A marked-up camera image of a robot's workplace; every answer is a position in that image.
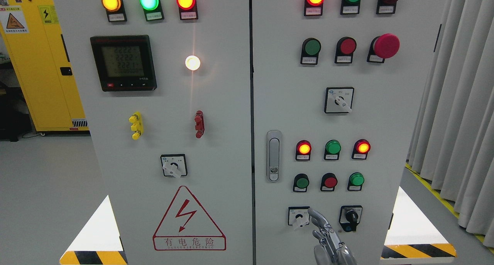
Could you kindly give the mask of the grey robotic right hand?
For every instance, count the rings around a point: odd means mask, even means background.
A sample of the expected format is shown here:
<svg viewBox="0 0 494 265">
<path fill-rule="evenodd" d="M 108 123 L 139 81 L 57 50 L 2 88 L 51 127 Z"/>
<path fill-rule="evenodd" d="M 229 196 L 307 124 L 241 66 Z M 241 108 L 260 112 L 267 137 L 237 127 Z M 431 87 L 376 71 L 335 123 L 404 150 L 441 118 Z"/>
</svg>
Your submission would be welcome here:
<svg viewBox="0 0 494 265">
<path fill-rule="evenodd" d="M 313 208 L 308 209 L 312 223 L 319 228 L 312 232 L 319 240 L 314 247 L 315 260 L 318 265 L 356 265 L 357 261 L 350 249 L 339 239 L 325 216 Z"/>
</svg>

